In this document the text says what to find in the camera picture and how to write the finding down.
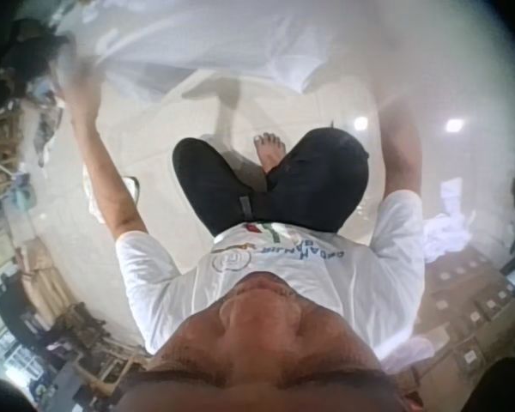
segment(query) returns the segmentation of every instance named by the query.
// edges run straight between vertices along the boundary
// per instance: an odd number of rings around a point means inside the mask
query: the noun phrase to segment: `nose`
[[[238,384],[274,382],[297,347],[301,310],[294,296],[267,288],[246,290],[220,310],[221,349]]]

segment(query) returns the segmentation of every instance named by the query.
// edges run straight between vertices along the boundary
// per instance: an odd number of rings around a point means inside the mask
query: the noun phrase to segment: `bare foot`
[[[273,133],[263,133],[255,136],[254,144],[256,145],[257,157],[259,157],[265,174],[277,167],[286,155],[286,145],[279,136]]]

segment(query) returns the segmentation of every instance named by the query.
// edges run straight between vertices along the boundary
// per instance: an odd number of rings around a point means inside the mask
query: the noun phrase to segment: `man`
[[[286,155],[277,136],[256,137],[265,193],[206,142],[182,140],[179,182],[215,236],[182,275],[100,140],[99,87],[74,84],[64,97],[76,140],[154,354],[120,410],[406,410],[379,363],[409,337],[424,284],[421,149],[402,106],[380,113],[385,198],[370,247],[336,235],[368,179],[367,153],[348,133],[312,130]]]

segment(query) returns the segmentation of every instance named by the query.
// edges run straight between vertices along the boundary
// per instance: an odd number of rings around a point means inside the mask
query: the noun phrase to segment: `white t-shirt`
[[[116,249],[150,354],[246,275],[269,271],[342,315],[383,360],[409,338],[424,289],[421,199],[412,191],[382,202],[370,247],[281,223],[240,224],[219,235],[210,254],[183,275],[146,233],[123,234]]]

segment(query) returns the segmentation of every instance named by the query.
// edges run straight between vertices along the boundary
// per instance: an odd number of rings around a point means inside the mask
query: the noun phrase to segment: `ceiling light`
[[[365,117],[356,118],[353,126],[355,130],[366,130],[368,129],[368,119]]]
[[[464,127],[464,121],[461,118],[451,118],[446,123],[446,131],[449,133],[458,133]]]

